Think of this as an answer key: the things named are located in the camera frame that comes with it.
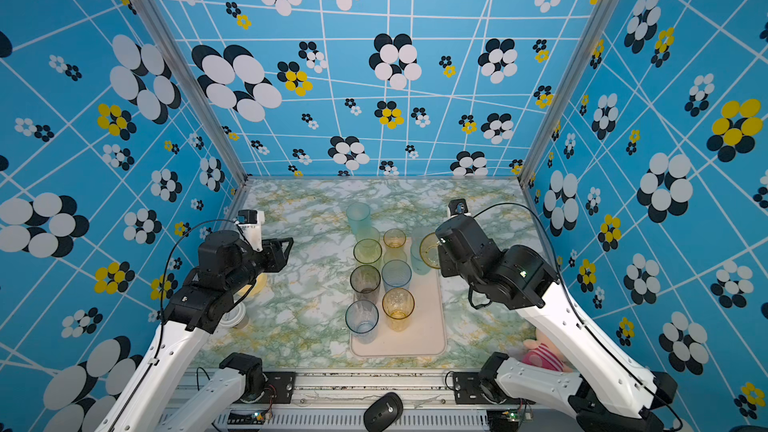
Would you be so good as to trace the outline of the small amber cup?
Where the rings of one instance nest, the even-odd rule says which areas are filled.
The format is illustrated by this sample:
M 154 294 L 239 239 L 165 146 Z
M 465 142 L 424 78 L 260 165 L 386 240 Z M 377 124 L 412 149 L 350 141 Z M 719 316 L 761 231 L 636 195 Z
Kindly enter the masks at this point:
M 406 233 L 399 228 L 391 228 L 384 232 L 383 241 L 389 249 L 402 248 L 407 240 Z

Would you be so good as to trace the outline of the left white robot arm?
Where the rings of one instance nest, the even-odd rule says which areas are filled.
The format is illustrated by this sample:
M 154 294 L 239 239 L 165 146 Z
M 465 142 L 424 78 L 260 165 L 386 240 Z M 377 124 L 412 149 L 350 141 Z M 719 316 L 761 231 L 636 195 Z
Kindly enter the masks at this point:
M 235 293 L 255 285 L 262 273 L 280 272 L 293 244 L 292 238 L 263 239 L 258 229 L 208 235 L 198 247 L 199 265 L 163 310 L 150 349 L 97 429 L 151 431 L 159 425 L 192 360 L 235 307 Z

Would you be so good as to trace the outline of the blue-grey translucent cup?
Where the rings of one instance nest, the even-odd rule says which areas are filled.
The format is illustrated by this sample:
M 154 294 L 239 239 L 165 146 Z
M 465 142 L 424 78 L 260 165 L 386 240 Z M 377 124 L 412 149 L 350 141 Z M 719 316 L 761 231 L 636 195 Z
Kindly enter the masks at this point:
M 412 279 L 412 270 L 403 260 L 388 261 L 381 269 L 381 279 L 386 291 L 396 288 L 407 289 Z

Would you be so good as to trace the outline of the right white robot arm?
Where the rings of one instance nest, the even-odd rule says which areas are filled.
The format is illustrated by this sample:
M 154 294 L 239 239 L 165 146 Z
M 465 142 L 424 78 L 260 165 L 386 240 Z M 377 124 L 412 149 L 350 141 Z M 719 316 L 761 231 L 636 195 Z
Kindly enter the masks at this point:
M 438 241 L 440 269 L 460 276 L 470 293 L 514 310 L 551 341 L 574 369 L 550 370 L 494 353 L 479 373 L 494 399 L 526 399 L 573 418 L 584 431 L 662 431 L 656 409 L 669 407 L 676 384 L 613 344 L 576 306 L 557 272 L 532 248 L 500 250 L 488 240 Z

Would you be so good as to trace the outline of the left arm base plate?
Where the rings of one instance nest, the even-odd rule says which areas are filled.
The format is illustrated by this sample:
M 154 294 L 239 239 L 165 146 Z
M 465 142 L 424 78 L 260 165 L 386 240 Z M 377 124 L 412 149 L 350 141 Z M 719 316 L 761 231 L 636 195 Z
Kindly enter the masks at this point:
M 246 394 L 235 404 L 287 405 L 292 401 L 296 387 L 295 371 L 267 371 L 263 373 L 264 390 L 260 395 Z

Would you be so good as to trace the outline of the amber cup front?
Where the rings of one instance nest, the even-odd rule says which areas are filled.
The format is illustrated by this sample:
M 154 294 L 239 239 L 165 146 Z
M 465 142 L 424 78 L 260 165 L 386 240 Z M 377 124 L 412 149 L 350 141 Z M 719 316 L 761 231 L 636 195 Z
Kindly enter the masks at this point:
M 388 327 L 395 332 L 404 331 L 415 310 L 415 299 L 409 290 L 393 288 L 382 298 L 382 310 Z

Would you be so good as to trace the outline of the dark smoky cup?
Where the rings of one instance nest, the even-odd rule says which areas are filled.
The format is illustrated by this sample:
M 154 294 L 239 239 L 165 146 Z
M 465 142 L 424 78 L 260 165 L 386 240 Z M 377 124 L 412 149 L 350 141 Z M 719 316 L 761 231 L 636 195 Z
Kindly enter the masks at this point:
M 363 264 L 356 267 L 350 274 L 349 282 L 356 300 L 377 302 L 381 288 L 381 275 L 375 266 Z

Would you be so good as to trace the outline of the grey-blue clear cup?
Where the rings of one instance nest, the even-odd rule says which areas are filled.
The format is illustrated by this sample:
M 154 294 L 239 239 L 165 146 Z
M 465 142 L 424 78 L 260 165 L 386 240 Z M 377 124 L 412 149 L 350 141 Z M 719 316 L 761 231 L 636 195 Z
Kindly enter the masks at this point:
M 345 312 L 345 323 L 354 336 L 370 336 L 379 322 L 379 311 L 369 300 L 356 300 Z

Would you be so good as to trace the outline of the green translucent cup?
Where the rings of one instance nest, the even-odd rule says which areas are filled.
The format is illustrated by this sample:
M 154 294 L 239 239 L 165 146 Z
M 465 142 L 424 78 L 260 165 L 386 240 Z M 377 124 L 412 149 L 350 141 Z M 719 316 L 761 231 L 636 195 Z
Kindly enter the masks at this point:
M 381 243 L 371 238 L 362 239 L 355 244 L 353 257 L 359 264 L 379 267 L 383 257 Z

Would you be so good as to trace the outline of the teal cup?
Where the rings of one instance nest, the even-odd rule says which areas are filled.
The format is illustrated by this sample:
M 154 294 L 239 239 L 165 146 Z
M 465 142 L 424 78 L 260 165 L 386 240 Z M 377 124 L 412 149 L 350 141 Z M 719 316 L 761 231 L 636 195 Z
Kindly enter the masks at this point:
M 410 247 L 411 254 L 411 267 L 415 274 L 426 275 L 431 271 L 431 268 L 422 260 L 420 253 L 420 245 L 413 242 Z
M 368 204 L 358 201 L 350 203 L 346 208 L 346 217 L 357 240 L 368 236 L 369 229 L 372 227 L 371 208 Z

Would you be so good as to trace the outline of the amber cup back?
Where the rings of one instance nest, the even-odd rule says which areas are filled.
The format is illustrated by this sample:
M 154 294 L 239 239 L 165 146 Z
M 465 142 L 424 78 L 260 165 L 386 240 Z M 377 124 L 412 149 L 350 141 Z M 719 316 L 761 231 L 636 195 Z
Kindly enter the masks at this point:
M 419 244 L 419 257 L 432 269 L 440 269 L 439 239 L 434 232 L 428 233 Z

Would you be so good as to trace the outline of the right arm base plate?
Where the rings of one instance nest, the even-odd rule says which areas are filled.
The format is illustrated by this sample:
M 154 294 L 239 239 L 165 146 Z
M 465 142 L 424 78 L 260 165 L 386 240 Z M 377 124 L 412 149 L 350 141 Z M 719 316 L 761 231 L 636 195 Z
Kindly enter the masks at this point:
M 457 405 L 518 407 L 534 404 L 533 401 L 502 396 L 500 392 L 484 392 L 477 372 L 449 371 L 444 375 L 444 385 L 453 394 Z

